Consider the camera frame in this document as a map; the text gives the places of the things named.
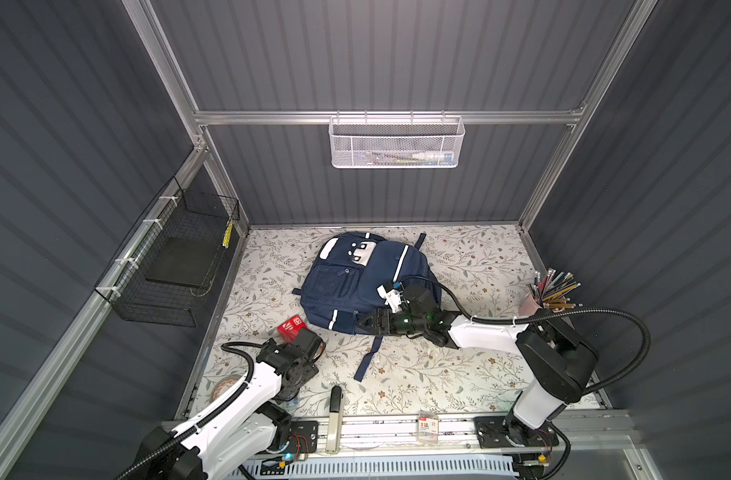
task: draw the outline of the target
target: pencil cup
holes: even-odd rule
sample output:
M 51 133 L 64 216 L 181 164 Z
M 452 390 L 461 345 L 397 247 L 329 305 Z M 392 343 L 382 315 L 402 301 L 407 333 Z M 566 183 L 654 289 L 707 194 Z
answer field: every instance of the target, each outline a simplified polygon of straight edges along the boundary
M 533 299 L 533 295 L 526 296 L 523 304 L 520 305 L 520 310 L 517 311 L 517 316 L 531 316 L 540 308 L 536 300 Z

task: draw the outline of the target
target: dark gray wall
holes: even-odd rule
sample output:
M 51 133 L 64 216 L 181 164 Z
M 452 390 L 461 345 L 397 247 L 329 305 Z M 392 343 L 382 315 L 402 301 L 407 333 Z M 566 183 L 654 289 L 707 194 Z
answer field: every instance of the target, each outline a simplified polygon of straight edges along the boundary
M 531 233 L 580 301 L 650 326 L 609 395 L 666 477 L 731 476 L 731 1 L 659 1 Z M 576 323 L 601 377 L 639 345 L 624 321 Z
M 0 422 L 190 150 L 119 2 L 0 1 Z M 173 414 L 197 334 L 111 318 L 35 434 L 51 455 L 22 461 L 47 472 L 69 439 L 69 463 L 116 457 L 138 439 L 108 423 Z
M 575 108 L 630 0 L 155 0 L 202 110 Z
M 467 127 L 457 168 L 340 169 L 327 126 L 209 127 L 252 224 L 517 220 L 565 127 Z

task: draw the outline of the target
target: black wire basket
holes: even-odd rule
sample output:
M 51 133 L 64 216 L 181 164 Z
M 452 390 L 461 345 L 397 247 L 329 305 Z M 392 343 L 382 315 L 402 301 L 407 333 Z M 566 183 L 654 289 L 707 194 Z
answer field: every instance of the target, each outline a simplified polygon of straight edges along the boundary
M 235 198 L 179 189 L 157 219 L 142 220 L 149 225 L 133 253 L 114 260 L 122 263 L 118 280 L 95 290 L 123 320 L 189 327 L 208 322 L 230 266 L 225 258 L 232 258 L 240 239 L 239 211 Z M 188 280 L 180 272 L 169 278 L 181 264 L 190 268 Z

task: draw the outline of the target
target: backpack strap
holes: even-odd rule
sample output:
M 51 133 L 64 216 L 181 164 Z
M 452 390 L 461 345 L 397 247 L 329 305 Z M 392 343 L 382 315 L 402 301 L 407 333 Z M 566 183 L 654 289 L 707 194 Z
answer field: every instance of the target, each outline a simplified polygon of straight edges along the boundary
M 371 344 L 371 351 L 366 353 L 363 356 L 363 360 L 360 361 L 360 365 L 358 366 L 357 372 L 355 372 L 355 380 L 358 382 L 363 381 L 363 377 L 366 376 L 366 370 L 368 370 L 368 366 L 371 365 L 371 359 L 373 359 L 373 356 L 376 354 L 376 352 L 379 351 L 379 348 L 381 348 L 381 339 L 384 338 L 381 335 L 375 336 L 373 338 L 373 343 Z
M 419 250 L 421 248 L 421 245 L 424 244 L 425 238 L 427 238 L 427 234 L 424 232 L 421 232 L 421 234 L 419 234 L 419 236 L 418 236 L 418 240 L 414 244 L 414 246 L 416 247 L 417 250 Z

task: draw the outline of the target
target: white mesh basket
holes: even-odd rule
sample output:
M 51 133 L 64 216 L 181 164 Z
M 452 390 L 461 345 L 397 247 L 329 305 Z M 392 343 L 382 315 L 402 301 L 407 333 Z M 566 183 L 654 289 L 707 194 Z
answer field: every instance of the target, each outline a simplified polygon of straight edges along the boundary
M 328 132 L 336 168 L 454 168 L 465 133 L 460 117 L 360 123 L 332 117 Z

